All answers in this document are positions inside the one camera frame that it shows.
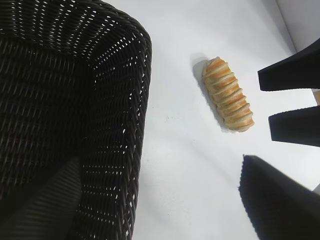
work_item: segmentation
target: wicker weave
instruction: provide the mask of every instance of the wicker weave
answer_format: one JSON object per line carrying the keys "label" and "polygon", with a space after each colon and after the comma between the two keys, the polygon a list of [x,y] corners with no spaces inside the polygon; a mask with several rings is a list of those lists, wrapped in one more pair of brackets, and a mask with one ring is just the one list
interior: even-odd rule
{"label": "wicker weave", "polygon": [[141,25],[100,0],[0,1],[0,201],[77,156],[68,240],[129,240],[151,71]]}

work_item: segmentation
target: black object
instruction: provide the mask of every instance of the black object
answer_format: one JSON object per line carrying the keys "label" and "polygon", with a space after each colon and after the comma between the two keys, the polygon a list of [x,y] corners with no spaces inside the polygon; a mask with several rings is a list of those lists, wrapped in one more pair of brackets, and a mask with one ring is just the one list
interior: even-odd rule
{"label": "black object", "polygon": [[320,239],[320,196],[256,156],[244,156],[240,196],[261,240]]}
{"label": "black object", "polygon": [[258,71],[260,89],[320,89],[319,65],[320,39],[293,56]]}
{"label": "black object", "polygon": [[107,3],[1,0],[0,202],[76,156],[66,239],[131,239],[150,74],[148,33]]}
{"label": "black object", "polygon": [[320,147],[320,107],[287,111],[269,117],[273,141]]}
{"label": "black object", "polygon": [[81,199],[79,160],[47,168],[0,201],[1,240],[64,240]]}
{"label": "black object", "polygon": [[[306,49],[258,72],[260,89],[320,89],[320,39]],[[320,147],[320,106],[269,117],[274,141]]]}

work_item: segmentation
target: golden crust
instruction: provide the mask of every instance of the golden crust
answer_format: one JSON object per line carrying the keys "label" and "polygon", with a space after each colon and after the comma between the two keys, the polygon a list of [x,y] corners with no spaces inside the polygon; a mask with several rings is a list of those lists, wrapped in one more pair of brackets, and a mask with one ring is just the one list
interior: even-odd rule
{"label": "golden crust", "polygon": [[208,61],[202,77],[210,98],[228,128],[244,132],[255,124],[250,104],[227,62],[219,57]]}

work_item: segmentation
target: white surface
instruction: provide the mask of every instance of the white surface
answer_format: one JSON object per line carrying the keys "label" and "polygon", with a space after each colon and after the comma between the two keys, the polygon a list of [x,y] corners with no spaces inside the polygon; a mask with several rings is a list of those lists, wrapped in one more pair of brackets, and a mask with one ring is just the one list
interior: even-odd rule
{"label": "white surface", "polygon": [[297,51],[320,38],[319,0],[277,0]]}
{"label": "white surface", "polygon": [[[315,105],[310,90],[260,91],[257,71],[294,51],[276,2],[116,0],[115,6],[141,22],[153,44],[133,239],[258,239],[238,192],[243,154],[310,189],[320,180],[320,148],[271,141],[268,116]],[[229,62],[251,103],[255,126],[245,133],[220,127],[194,77],[199,62],[216,56]]]}

